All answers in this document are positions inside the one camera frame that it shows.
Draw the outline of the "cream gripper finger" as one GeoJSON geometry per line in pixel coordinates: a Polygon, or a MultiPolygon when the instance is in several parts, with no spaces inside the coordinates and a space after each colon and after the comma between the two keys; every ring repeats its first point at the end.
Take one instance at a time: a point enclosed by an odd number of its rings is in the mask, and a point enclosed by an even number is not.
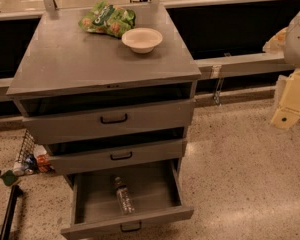
{"type": "Polygon", "coordinates": [[[280,75],[274,94],[275,110],[270,124],[289,129],[300,119],[300,68],[288,77],[280,75]]]}
{"type": "Polygon", "coordinates": [[[283,28],[272,36],[263,46],[262,50],[265,53],[279,53],[282,52],[285,46],[287,28],[283,28]]]}

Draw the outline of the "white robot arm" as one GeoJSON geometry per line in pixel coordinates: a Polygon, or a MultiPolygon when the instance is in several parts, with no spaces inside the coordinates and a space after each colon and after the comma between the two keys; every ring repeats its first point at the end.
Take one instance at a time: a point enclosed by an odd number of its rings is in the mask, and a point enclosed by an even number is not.
{"type": "Polygon", "coordinates": [[[288,77],[280,76],[276,83],[276,109],[270,124],[278,129],[289,129],[300,119],[300,11],[289,25],[263,46],[270,54],[282,53],[287,64],[294,67],[288,77]]]}

